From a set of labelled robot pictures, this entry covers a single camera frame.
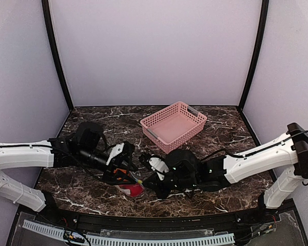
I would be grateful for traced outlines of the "clear zip top bag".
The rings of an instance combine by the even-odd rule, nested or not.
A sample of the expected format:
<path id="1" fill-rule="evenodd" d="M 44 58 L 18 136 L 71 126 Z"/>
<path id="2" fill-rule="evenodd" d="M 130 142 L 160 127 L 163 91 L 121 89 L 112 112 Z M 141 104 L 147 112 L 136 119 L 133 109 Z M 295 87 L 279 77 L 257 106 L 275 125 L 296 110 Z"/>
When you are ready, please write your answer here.
<path id="1" fill-rule="evenodd" d="M 137 179 L 131 172 L 128 172 L 128 177 L 136 183 L 130 183 L 129 179 L 123 179 L 121 184 L 116 184 L 114 186 L 129 197 L 140 196 L 144 192 L 142 181 Z"/>

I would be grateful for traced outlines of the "left black corner post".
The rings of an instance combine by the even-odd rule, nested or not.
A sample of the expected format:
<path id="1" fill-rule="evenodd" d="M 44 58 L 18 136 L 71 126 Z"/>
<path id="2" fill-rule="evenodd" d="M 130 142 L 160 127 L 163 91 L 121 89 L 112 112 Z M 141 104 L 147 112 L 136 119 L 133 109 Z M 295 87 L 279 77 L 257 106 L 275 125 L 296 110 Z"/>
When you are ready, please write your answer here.
<path id="1" fill-rule="evenodd" d="M 47 37 L 49 41 L 49 46 L 51 50 L 51 55 L 52 59 L 54 62 L 55 70 L 57 73 L 57 77 L 59 79 L 60 87 L 62 89 L 62 93 L 66 102 L 66 105 L 68 107 L 69 112 L 71 112 L 74 109 L 74 105 L 72 102 L 72 98 L 67 86 L 67 82 L 65 79 L 65 74 L 63 71 L 56 39 L 55 39 L 55 33 L 54 33 L 54 27 L 53 27 L 53 22 L 52 22 L 52 16 L 51 16 L 51 11 L 50 11 L 50 2 L 49 0 L 42 0 L 42 10 L 43 10 L 43 17 L 44 17 L 44 22 L 45 22 L 45 27 L 46 27 L 46 32 L 47 32 Z"/>

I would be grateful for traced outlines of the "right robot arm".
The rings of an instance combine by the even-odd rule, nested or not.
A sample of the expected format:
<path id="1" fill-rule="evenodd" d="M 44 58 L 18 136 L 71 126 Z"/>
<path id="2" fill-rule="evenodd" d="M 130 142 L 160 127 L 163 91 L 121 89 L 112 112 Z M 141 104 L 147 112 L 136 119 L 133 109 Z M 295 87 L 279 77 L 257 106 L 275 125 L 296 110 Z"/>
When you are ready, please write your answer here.
<path id="1" fill-rule="evenodd" d="M 308 180 L 308 130 L 291 123 L 287 132 L 274 140 L 237 154 L 221 149 L 199 160 L 190 150 L 175 149 L 165 158 L 144 153 L 139 161 L 154 172 L 143 185 L 159 199 L 167 198 L 172 190 L 216 192 L 255 174 L 285 167 L 258 199 L 259 209 L 276 210 Z"/>

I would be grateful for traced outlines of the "black corner post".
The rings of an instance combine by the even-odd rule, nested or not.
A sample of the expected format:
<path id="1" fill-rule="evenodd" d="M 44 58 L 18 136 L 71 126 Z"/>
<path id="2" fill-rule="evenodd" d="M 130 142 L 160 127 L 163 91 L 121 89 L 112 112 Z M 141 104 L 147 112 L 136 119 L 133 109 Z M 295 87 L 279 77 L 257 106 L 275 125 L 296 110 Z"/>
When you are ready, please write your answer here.
<path id="1" fill-rule="evenodd" d="M 257 28 L 257 34 L 255 39 L 255 44 L 253 48 L 253 53 L 251 57 L 251 62 L 249 64 L 249 69 L 247 73 L 247 77 L 245 80 L 244 88 L 242 91 L 242 95 L 238 104 L 239 111 L 243 111 L 250 89 L 253 82 L 253 78 L 255 75 L 260 50 L 263 42 L 264 32 L 265 32 L 265 26 L 266 26 L 266 20 L 267 20 L 267 14 L 268 14 L 268 8 L 269 8 L 269 0 L 262 0 L 261 1 L 261 9 L 260 9 L 260 16 L 259 16 L 259 22 L 258 22 L 258 28 Z"/>
<path id="2" fill-rule="evenodd" d="M 63 71 L 56 39 L 55 39 L 55 33 L 54 33 L 54 27 L 53 27 L 53 22 L 52 22 L 52 16 L 51 16 L 51 11 L 50 11 L 50 2 L 49 0 L 42 0 L 42 10 L 43 10 L 43 17 L 44 17 L 44 22 L 45 22 L 45 27 L 46 27 L 46 32 L 47 32 L 47 37 L 49 41 L 49 46 L 51 50 L 51 55 L 52 59 L 54 62 L 55 70 L 57 73 L 57 77 L 59 79 L 60 87 L 62 89 L 62 93 L 66 102 L 66 105 L 68 107 L 69 112 L 71 112 L 74 109 L 74 105 L 72 102 L 72 98 L 67 86 L 67 82 L 65 79 L 65 74 Z"/>

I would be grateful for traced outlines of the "red toy fruit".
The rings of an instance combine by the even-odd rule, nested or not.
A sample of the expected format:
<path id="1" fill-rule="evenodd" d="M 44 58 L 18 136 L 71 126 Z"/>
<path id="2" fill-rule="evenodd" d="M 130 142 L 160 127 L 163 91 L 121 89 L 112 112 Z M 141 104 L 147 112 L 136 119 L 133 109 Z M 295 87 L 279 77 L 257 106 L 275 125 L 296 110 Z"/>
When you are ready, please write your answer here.
<path id="1" fill-rule="evenodd" d="M 144 192 L 144 187 L 140 184 L 126 185 L 126 194 L 130 197 L 138 197 Z"/>

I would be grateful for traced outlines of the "black front frame rail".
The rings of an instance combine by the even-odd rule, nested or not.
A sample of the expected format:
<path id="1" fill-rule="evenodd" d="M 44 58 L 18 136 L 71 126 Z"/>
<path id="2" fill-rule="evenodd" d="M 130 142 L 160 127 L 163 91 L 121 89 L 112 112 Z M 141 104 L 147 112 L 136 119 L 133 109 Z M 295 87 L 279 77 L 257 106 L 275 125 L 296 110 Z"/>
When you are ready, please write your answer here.
<path id="1" fill-rule="evenodd" d="M 258 209 L 249 209 L 216 215 L 191 217 L 119 217 L 79 213 L 62 209 L 49 209 L 36 213 L 43 222 L 58 224 L 79 232 L 99 232 L 103 229 L 140 232 L 175 232 L 212 229 L 215 232 L 246 234 L 251 228 L 279 221 L 276 211 L 259 214 Z"/>

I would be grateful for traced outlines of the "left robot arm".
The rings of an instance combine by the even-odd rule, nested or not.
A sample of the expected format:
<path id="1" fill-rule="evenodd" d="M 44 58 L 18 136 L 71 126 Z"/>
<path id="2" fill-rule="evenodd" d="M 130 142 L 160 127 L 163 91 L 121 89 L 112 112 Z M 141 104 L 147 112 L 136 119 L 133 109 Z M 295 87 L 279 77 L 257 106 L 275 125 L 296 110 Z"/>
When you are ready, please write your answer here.
<path id="1" fill-rule="evenodd" d="M 49 192 L 35 190 L 18 182 L 5 169 L 79 166 L 100 182 L 117 186 L 129 196 L 142 193 L 142 182 L 133 172 L 134 145 L 127 141 L 108 146 L 102 126 L 94 122 L 79 124 L 67 137 L 32 143 L 0 143 L 0 197 L 44 213 L 56 208 Z"/>

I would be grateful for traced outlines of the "orange toy fruit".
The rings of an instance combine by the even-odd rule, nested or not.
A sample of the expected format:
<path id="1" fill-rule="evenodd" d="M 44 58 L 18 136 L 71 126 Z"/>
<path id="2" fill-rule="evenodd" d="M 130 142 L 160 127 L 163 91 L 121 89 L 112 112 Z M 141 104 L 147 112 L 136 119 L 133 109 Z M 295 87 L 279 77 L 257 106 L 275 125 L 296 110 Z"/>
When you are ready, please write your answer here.
<path id="1" fill-rule="evenodd" d="M 114 178 L 116 178 L 117 180 L 124 180 L 127 177 L 127 172 L 123 169 L 115 169 L 113 173 Z"/>

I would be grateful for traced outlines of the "clear acrylic plate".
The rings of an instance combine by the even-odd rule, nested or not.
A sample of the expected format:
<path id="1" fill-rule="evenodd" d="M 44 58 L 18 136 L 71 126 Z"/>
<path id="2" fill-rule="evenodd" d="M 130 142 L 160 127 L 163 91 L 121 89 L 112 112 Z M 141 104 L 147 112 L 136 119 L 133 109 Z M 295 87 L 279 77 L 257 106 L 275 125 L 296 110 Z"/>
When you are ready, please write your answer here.
<path id="1" fill-rule="evenodd" d="M 101 229 L 100 236 L 118 239 L 145 239 L 145 240 L 173 240 L 209 237 L 214 235 L 214 229 L 166 231 L 166 232 L 141 232 Z"/>

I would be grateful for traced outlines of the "pink plastic basket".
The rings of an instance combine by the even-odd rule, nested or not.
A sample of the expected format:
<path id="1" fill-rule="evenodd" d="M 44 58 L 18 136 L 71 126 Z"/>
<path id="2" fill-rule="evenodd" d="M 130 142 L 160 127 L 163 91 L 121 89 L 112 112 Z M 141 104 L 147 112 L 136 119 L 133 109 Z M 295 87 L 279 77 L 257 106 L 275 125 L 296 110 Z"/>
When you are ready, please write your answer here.
<path id="1" fill-rule="evenodd" d="M 207 116 L 178 101 L 140 121 L 143 133 L 168 154 L 204 129 Z"/>

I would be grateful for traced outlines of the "right black corner post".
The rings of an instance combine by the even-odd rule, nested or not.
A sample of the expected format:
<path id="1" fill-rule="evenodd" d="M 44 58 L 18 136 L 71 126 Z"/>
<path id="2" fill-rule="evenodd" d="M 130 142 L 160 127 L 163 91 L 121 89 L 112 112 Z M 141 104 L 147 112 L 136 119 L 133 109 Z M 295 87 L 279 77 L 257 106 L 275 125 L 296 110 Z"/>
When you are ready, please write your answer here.
<path id="1" fill-rule="evenodd" d="M 260 16 L 259 16 L 259 22 L 258 22 L 258 28 L 257 28 L 257 34 L 255 39 L 255 44 L 253 48 L 253 53 L 251 57 L 251 62 L 249 64 L 249 69 L 247 73 L 247 77 L 245 80 L 244 88 L 242 91 L 242 95 L 238 104 L 239 111 L 243 111 L 250 89 L 253 82 L 253 78 L 255 75 L 260 50 L 263 42 L 264 32 L 265 32 L 265 26 L 266 26 L 266 20 L 267 20 L 267 14 L 268 14 L 268 8 L 269 8 L 269 0 L 262 0 L 261 1 L 261 9 L 260 9 Z"/>

